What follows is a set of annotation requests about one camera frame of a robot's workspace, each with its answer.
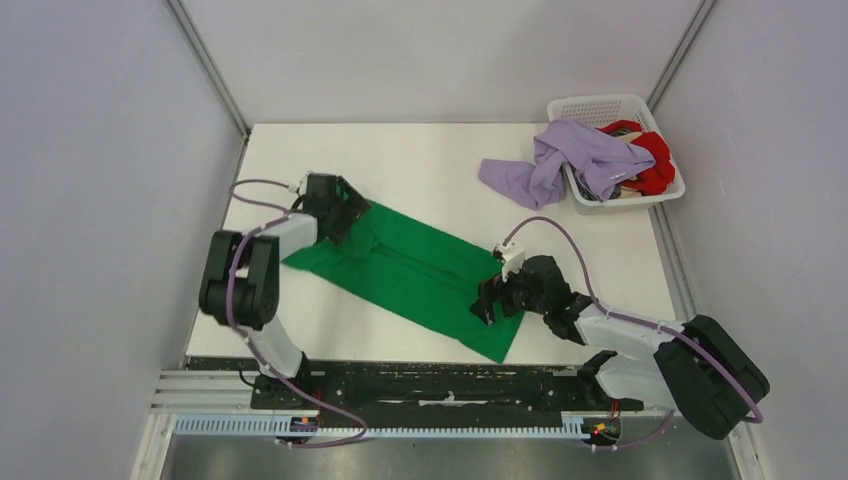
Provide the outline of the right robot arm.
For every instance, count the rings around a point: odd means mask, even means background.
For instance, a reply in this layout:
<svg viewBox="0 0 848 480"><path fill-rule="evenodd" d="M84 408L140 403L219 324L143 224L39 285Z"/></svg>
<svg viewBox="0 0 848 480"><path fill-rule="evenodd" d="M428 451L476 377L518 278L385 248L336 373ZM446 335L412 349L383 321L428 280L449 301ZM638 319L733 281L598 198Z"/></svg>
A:
<svg viewBox="0 0 848 480"><path fill-rule="evenodd" d="M551 256L537 255L481 282L470 312L485 325L532 312L558 338L599 348L580 367L577 392L591 408L635 400L680 413L697 431L721 440L771 385L713 318L662 325L615 312L571 289Z"/></svg>

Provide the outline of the green t shirt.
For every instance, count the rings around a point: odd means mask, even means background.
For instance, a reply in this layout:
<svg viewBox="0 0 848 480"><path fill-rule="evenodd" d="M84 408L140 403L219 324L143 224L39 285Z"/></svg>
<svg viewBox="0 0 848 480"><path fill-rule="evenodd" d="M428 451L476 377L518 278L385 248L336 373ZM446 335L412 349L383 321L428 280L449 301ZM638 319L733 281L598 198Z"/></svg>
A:
<svg viewBox="0 0 848 480"><path fill-rule="evenodd" d="M491 253L376 201L339 244L323 240L282 263L496 363L506 359L523 318L497 311L488 325L470 310L479 285L501 273Z"/></svg>

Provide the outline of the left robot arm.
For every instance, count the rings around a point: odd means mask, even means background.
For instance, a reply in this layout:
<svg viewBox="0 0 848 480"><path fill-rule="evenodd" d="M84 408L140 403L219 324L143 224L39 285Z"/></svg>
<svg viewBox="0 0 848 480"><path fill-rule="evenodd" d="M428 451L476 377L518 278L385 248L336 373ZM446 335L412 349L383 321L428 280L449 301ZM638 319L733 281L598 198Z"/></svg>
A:
<svg viewBox="0 0 848 480"><path fill-rule="evenodd" d="M279 216L246 231L213 233L199 309L246 344L260 372L278 378L278 397L297 408L312 399L314 381L302 373L308 369L308 358L278 317L281 261L324 241L340 244L371 204L339 175L308 173L295 185L267 183L294 193L295 201L282 206L234 196L272 208Z"/></svg>

